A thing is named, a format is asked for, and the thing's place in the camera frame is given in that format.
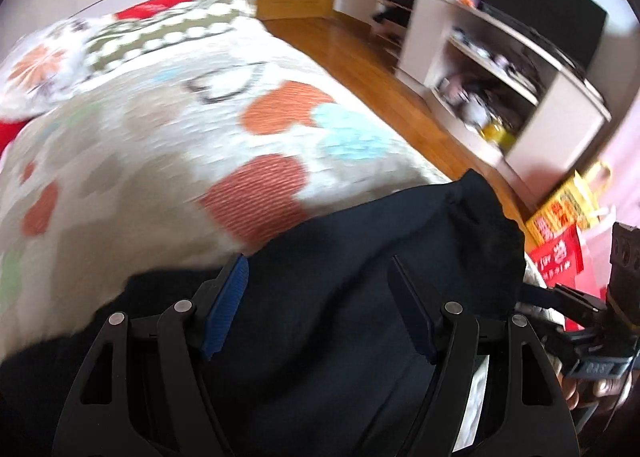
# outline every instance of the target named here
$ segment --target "red paper bag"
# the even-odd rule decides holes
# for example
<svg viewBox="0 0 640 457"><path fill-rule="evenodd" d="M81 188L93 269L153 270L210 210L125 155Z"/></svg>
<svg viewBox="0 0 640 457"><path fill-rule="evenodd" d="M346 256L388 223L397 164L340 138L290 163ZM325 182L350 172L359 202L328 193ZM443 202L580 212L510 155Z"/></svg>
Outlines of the red paper bag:
<svg viewBox="0 0 640 457"><path fill-rule="evenodd" d="M576 289L575 277L584 269L577 226L572 224L557 237L530 252L529 257L548 287L561 283ZM575 331L579 328L577 323L566 320L567 331Z"/></svg>

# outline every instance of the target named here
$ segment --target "orange polka dot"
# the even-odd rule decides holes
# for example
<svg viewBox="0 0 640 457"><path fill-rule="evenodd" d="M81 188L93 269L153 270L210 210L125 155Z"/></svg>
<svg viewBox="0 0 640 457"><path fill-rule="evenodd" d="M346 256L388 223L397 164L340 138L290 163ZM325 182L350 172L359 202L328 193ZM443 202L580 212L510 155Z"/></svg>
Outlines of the orange polka dot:
<svg viewBox="0 0 640 457"><path fill-rule="evenodd" d="M293 124L315 127L311 111L334 99L306 83L287 81L281 87L254 100L242 115L242 126L252 134L277 134Z"/></svg>
<svg viewBox="0 0 640 457"><path fill-rule="evenodd" d="M27 179L29 179L33 175L33 172L35 169L36 169L35 161L30 161L29 163L27 163L24 167L24 170L22 171L22 178L20 182L24 183Z"/></svg>
<svg viewBox="0 0 640 457"><path fill-rule="evenodd" d="M269 154L215 183L199 203L232 235L257 248L308 219L294 198L305 184L305 168L296 158Z"/></svg>
<svg viewBox="0 0 640 457"><path fill-rule="evenodd" d="M48 184L40 194L40 198L29 208L22 219L22 233L34 237L46 233L53 210L58 202L58 183Z"/></svg>

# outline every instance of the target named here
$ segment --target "metal pin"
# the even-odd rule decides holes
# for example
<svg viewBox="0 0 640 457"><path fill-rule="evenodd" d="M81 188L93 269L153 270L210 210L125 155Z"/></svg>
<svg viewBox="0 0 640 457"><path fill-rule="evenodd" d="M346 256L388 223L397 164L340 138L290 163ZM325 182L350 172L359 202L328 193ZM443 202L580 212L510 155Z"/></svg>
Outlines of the metal pin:
<svg viewBox="0 0 640 457"><path fill-rule="evenodd" d="M524 318L523 315L521 314L514 314L511 317L511 321L517 325L518 327L526 327L527 326L527 319Z"/></svg>
<svg viewBox="0 0 640 457"><path fill-rule="evenodd" d="M124 314L121 312L115 312L109 317L111 325L120 325L122 322L124 322Z"/></svg>
<svg viewBox="0 0 640 457"><path fill-rule="evenodd" d="M187 312L191 309L191 302L189 300L180 300L174 304L174 309L177 312Z"/></svg>
<svg viewBox="0 0 640 457"><path fill-rule="evenodd" d="M451 314L460 314L462 312L462 306L458 302L447 302L444 305L444 309Z"/></svg>

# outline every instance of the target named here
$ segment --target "television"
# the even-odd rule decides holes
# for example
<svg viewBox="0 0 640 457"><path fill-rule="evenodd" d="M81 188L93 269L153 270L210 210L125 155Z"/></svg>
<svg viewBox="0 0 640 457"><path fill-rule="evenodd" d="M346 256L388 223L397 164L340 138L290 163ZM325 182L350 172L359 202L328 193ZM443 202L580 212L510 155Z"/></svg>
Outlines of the television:
<svg viewBox="0 0 640 457"><path fill-rule="evenodd" d="M593 59L607 20L607 12L593 0L481 0L481 9L514 28L524 25L544 39L538 41L542 47L555 53L555 46L582 71Z"/></svg>

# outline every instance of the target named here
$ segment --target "pillow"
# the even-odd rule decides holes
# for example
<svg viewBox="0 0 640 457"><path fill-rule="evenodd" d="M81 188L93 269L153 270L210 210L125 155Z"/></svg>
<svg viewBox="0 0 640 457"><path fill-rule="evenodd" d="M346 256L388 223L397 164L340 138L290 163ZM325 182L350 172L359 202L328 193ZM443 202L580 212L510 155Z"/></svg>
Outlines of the pillow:
<svg viewBox="0 0 640 457"><path fill-rule="evenodd" d="M141 18L150 18L160 12L168 10L169 8L173 8L176 4L193 1L194 0L147 0L146 2L136 4L124 11L116 13L115 17L118 20L128 20L130 18L140 20Z"/></svg>
<svg viewBox="0 0 640 457"><path fill-rule="evenodd" d="M148 52L233 29L240 16L253 17L253 0L197 0L144 20L114 22L86 44L92 75L108 73Z"/></svg>
<svg viewBox="0 0 640 457"><path fill-rule="evenodd" d="M86 78L84 44L113 15L60 20L18 41L0 64L0 120L18 122L52 110Z"/></svg>
<svg viewBox="0 0 640 457"><path fill-rule="evenodd" d="M21 122L4 123L0 122L0 158L6 146L11 143L18 132L20 132L31 120L23 120Z"/></svg>

